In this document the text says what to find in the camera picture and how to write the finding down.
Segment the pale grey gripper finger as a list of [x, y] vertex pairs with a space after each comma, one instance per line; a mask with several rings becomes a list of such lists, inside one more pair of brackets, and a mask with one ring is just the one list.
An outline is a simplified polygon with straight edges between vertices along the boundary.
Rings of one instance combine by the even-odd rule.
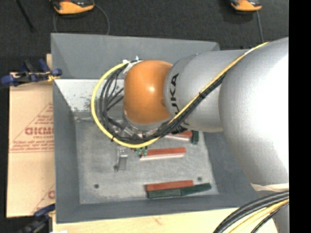
[[126, 170], [127, 160], [128, 160], [127, 149], [125, 148], [120, 149], [120, 170], [121, 171]]
[[116, 157], [115, 157], [115, 164], [114, 164], [114, 171], [119, 171], [119, 164], [120, 164], [120, 156], [121, 156], [121, 150], [119, 147], [116, 149]]

